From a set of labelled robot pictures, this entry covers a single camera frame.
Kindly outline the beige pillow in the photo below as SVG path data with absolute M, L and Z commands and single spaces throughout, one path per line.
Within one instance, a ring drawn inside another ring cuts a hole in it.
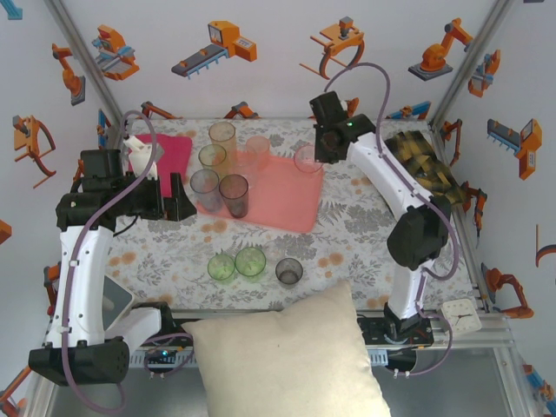
M 391 417 L 348 281 L 281 312 L 183 324 L 208 417 Z

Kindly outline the white framed tablet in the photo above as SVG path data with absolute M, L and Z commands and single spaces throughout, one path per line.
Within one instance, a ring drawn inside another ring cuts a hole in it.
M 135 302 L 135 296 L 110 275 L 104 276 L 102 318 L 103 329 L 108 331 L 124 317 Z

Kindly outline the grey blue glass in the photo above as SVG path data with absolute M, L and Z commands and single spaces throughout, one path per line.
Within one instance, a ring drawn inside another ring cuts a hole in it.
M 214 213 L 222 208 L 222 198 L 219 191 L 220 178 L 214 170 L 197 170 L 191 176 L 189 183 L 199 203 L 206 211 Z

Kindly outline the salmon pink plastic tray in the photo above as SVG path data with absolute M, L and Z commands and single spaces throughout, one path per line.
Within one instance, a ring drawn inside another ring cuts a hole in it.
M 296 168 L 294 159 L 270 156 L 268 166 L 259 172 L 256 156 L 248 151 L 239 151 L 236 163 L 229 161 L 229 167 L 228 175 L 238 174 L 248 180 L 248 214 L 234 218 L 223 199 L 219 211 L 208 212 L 194 193 L 201 214 L 296 233 L 308 233 L 313 229 L 321 201 L 323 169 L 305 174 Z

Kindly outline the black controller board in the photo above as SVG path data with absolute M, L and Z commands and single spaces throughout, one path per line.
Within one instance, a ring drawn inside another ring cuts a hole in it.
M 192 342 L 188 338 L 157 341 L 143 358 L 143 367 L 154 374 L 171 374 L 195 364 Z

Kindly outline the orange pink glass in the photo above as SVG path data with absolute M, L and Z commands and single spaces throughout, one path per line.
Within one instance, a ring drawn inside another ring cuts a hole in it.
M 262 172 L 269 163 L 269 139 L 265 136 L 252 136 L 247 140 L 247 145 L 255 152 L 257 169 Z

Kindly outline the magenta folded cloth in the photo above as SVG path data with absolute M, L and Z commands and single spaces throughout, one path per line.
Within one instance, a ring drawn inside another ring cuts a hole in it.
M 158 179 L 160 180 L 161 194 L 171 197 L 171 173 L 179 173 L 186 178 L 189 158 L 192 152 L 192 140 L 188 136 L 168 136 L 157 134 L 157 145 L 163 149 L 163 154 L 156 161 Z

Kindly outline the yellow black plaid shirt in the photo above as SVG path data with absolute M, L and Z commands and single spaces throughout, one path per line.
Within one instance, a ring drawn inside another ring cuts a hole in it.
M 437 157 L 420 131 L 400 132 L 388 138 L 385 144 L 417 183 L 433 195 L 445 196 L 453 206 L 467 200 L 451 169 Z

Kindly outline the aluminium frame post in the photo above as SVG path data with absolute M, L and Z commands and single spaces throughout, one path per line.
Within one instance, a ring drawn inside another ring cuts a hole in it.
M 428 123 L 432 129 L 438 129 L 446 119 L 448 111 L 455 104 L 458 94 L 467 85 L 467 80 L 471 77 L 478 64 L 479 59 L 483 56 L 488 44 L 503 24 L 506 15 L 518 0 L 495 0 L 492 8 L 489 10 L 477 36 L 474 38 L 466 56 L 455 72 L 454 79 L 449 84 L 446 93 L 440 100 L 432 119 Z
M 99 95 L 105 109 L 113 122 L 122 120 L 123 112 L 113 94 L 104 81 L 102 72 L 97 68 L 95 59 L 86 46 L 80 30 L 68 12 L 63 0 L 43 0 L 50 14 L 54 18 L 59 30 L 69 44 L 69 48 L 83 67 L 83 71 Z

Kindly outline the green short glass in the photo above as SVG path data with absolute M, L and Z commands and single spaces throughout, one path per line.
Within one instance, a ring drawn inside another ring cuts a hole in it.
M 208 261 L 207 270 L 210 278 L 220 283 L 231 282 L 236 276 L 235 261 L 227 254 L 214 255 Z
M 267 265 L 267 258 L 257 247 L 241 249 L 235 256 L 235 269 L 248 281 L 261 279 Z

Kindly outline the dark purple glass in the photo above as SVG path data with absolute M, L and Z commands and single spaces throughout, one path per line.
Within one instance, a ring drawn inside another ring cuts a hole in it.
M 219 191 L 234 218 L 243 218 L 248 214 L 248 180 L 238 174 L 226 175 L 219 184 Z

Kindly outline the olive green glass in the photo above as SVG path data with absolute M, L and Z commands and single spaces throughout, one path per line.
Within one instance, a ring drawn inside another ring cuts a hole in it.
M 198 159 L 205 169 L 211 169 L 223 179 L 230 171 L 228 152 L 222 145 L 209 144 L 200 149 Z

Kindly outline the dark grey short glass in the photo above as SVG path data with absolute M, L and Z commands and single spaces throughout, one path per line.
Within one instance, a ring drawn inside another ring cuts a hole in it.
M 275 266 L 275 275 L 284 288 L 295 286 L 303 277 L 304 269 L 295 258 L 283 258 Z

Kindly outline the pale pink glass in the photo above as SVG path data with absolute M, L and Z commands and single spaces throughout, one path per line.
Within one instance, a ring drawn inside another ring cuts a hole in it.
M 315 159 L 315 146 L 311 144 L 298 148 L 294 156 L 295 167 L 302 173 L 313 174 L 322 169 L 323 163 Z

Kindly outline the tall amber glass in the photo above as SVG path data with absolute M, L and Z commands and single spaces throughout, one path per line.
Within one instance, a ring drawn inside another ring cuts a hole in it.
M 228 154 L 231 162 L 236 161 L 236 130 L 231 122 L 220 121 L 212 124 L 208 129 L 208 135 L 213 144 L 221 145 Z

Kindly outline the white square clock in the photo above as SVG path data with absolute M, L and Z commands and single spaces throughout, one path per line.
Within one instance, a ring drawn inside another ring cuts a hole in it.
M 468 298 L 445 301 L 440 312 L 448 321 L 453 335 L 470 334 L 482 329 L 475 304 Z

